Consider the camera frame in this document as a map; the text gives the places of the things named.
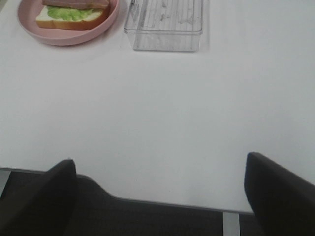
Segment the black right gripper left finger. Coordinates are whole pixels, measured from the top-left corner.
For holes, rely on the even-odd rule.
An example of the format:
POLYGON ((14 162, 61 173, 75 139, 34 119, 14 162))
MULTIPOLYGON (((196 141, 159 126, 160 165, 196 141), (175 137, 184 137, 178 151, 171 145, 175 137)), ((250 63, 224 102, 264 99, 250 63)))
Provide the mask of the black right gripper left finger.
POLYGON ((63 160, 0 202, 2 236, 62 236, 77 200, 74 161, 63 160))

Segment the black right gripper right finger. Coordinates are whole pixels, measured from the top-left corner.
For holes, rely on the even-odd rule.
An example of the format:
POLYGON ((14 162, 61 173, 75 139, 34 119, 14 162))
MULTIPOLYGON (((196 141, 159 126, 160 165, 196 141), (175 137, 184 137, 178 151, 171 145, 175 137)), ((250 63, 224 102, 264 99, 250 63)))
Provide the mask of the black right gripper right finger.
POLYGON ((244 189, 267 236, 315 234, 315 186, 268 157, 247 156, 244 189))

